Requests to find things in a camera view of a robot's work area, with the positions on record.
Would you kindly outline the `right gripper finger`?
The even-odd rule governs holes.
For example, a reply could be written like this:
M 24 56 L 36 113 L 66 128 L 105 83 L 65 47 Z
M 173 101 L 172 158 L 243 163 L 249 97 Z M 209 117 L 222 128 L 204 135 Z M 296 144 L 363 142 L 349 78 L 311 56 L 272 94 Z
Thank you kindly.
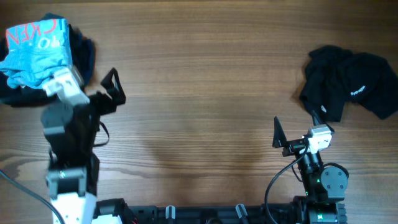
M 320 115 L 316 111 L 312 110 L 310 114 L 312 116 L 312 121 L 314 126 L 325 125 L 329 128 L 329 130 L 332 133 L 335 132 L 335 130 L 329 124 L 327 124 L 321 119 Z
M 277 116 L 274 117 L 274 136 L 272 141 L 272 147 L 280 148 L 287 145 L 287 138 L 282 129 L 281 123 Z

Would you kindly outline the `light blue printed t-shirt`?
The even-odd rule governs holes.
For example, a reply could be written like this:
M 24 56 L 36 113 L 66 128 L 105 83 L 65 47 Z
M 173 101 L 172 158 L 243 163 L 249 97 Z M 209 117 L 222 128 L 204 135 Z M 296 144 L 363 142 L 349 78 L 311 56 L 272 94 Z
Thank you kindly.
M 10 27 L 5 31 L 8 54 L 1 61 L 7 85 L 40 89 L 63 68 L 73 65 L 68 21 L 47 19 Z

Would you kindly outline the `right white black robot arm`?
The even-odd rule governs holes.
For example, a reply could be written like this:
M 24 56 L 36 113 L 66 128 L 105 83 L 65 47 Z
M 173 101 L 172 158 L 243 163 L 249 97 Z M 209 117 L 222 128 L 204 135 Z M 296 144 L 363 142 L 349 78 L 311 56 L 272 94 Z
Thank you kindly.
M 311 112 L 313 126 L 299 139 L 288 140 L 278 117 L 274 118 L 272 147 L 281 148 L 284 157 L 295 159 L 279 171 L 267 186 L 264 206 L 271 223 L 346 223 L 345 199 L 349 172 L 337 163 L 324 163 L 320 152 L 331 146 L 335 130 L 320 116 Z M 295 196 L 282 208 L 269 205 L 268 196 L 273 183 L 285 171 L 292 170 L 303 184 L 305 195 Z

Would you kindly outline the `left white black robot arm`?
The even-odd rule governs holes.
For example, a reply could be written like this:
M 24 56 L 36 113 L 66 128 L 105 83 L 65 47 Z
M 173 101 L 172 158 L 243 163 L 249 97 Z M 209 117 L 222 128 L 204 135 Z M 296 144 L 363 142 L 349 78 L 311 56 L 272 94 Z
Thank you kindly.
M 54 223 L 91 223 L 95 218 L 100 160 L 93 152 L 101 117 L 126 102 L 118 71 L 102 79 L 105 89 L 88 96 L 75 67 L 54 73 L 42 86 L 47 96 L 57 96 L 41 115 L 44 136 L 50 144 L 46 175 Z

